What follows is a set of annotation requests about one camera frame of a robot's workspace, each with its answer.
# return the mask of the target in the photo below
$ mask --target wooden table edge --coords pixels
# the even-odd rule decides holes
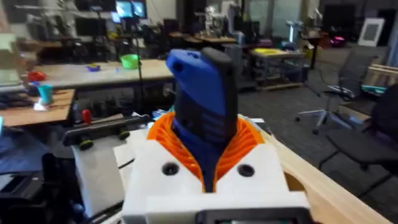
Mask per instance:
[[[360,199],[345,190],[342,186],[338,185],[334,180],[330,179],[317,168],[291,151],[276,138],[270,136],[264,131],[262,131],[261,134],[267,142],[273,144],[277,148],[277,153],[284,171],[296,178],[305,187],[305,190],[309,195],[322,198],[335,209],[332,213],[336,212],[340,215],[340,217],[333,217],[333,215],[330,217],[331,215],[325,215],[329,211],[318,212],[317,208],[312,208],[311,213],[316,221],[323,224],[391,223],[371,207],[363,203]],[[308,181],[308,179],[311,178],[308,178],[308,176],[311,175],[315,175],[317,177],[315,178],[316,181]],[[309,201],[311,205],[319,204],[319,202],[312,200],[311,197],[309,198]]]

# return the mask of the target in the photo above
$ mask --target chair base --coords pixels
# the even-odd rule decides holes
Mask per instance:
[[[331,118],[333,121],[336,121],[337,123],[341,124],[342,126],[352,129],[353,127],[349,125],[347,122],[343,121],[338,115],[334,114],[334,112],[327,111],[327,110],[315,110],[315,111],[304,111],[300,112],[298,114],[298,117],[296,117],[296,122],[300,121],[300,116],[319,116],[317,125],[315,128],[312,130],[313,134],[319,134],[319,129],[323,124],[326,124],[328,118]]]

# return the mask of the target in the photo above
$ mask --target green bowl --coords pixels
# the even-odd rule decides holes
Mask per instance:
[[[137,69],[138,68],[138,55],[129,54],[120,57],[123,68],[125,69]]]

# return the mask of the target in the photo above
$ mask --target black office chair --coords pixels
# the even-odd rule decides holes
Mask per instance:
[[[398,84],[387,89],[372,110],[372,117],[363,131],[349,129],[330,131],[326,137],[337,148],[321,161],[319,169],[340,152],[367,170],[369,165],[381,165],[389,172],[388,175],[372,184],[358,197],[362,197],[385,183],[393,175],[398,175]],[[389,144],[376,138],[376,133],[389,137]]]
[[[364,55],[359,52],[351,51],[346,59],[346,62],[338,72],[338,84],[328,85],[329,90],[323,92],[328,97],[326,107],[324,109],[315,111],[300,112],[298,114],[299,116],[295,119],[296,122],[300,121],[300,116],[302,115],[319,116],[317,125],[312,130],[313,134],[319,134],[320,127],[326,123],[328,118],[332,118],[347,128],[354,128],[354,126],[345,121],[340,114],[330,111],[331,99],[341,98],[345,102],[364,101],[364,103],[369,103],[369,107],[372,108],[375,103],[369,100],[366,101],[366,99],[364,100],[361,97],[361,85],[365,76],[368,74],[368,67],[372,63],[373,59],[374,57],[371,55]]]

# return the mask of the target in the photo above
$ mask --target red object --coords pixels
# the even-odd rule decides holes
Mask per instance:
[[[91,124],[91,112],[89,110],[83,110],[81,112],[81,117],[86,124]]]
[[[29,72],[27,77],[30,82],[39,82],[45,80],[45,74],[42,72]]]

